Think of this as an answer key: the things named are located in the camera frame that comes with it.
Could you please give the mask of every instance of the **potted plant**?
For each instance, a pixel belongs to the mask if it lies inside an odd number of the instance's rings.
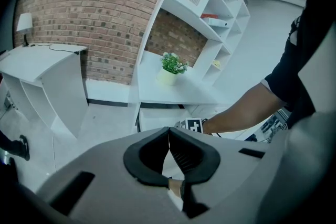
[[[181,63],[174,53],[165,52],[161,58],[162,68],[156,79],[165,85],[174,85],[177,75],[187,70],[188,64]]]

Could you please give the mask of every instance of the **table lamp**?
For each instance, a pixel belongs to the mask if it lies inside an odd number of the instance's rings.
[[[19,18],[19,23],[17,24],[16,31],[24,34],[24,41],[22,47],[27,47],[29,44],[27,42],[27,33],[33,28],[33,19],[31,13],[22,13]]]

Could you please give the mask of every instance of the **white bookshelf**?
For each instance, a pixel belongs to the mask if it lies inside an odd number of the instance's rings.
[[[161,69],[161,56],[144,51],[160,8],[185,21],[208,39],[194,67],[188,67],[186,73],[179,75],[173,86],[160,85],[156,80]],[[204,13],[218,15],[221,21],[211,23],[211,20],[201,19]],[[134,108],[134,118],[136,119],[141,102],[227,104],[227,99],[213,85],[237,48],[248,19],[249,12],[243,0],[158,0],[141,42],[130,88],[130,107]],[[220,62],[220,67],[213,64],[214,60]],[[160,114],[162,111],[157,110],[155,113]]]

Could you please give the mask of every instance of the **green plant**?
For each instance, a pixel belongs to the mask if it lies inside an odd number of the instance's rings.
[[[181,63],[178,58],[174,53],[165,52],[161,58],[162,68],[173,74],[183,74],[187,71],[188,63]]]

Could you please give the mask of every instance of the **white flower pot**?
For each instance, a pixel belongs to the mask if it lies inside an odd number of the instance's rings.
[[[163,68],[159,71],[159,73],[156,76],[156,79],[165,85],[174,85],[177,79],[177,74],[170,73]]]

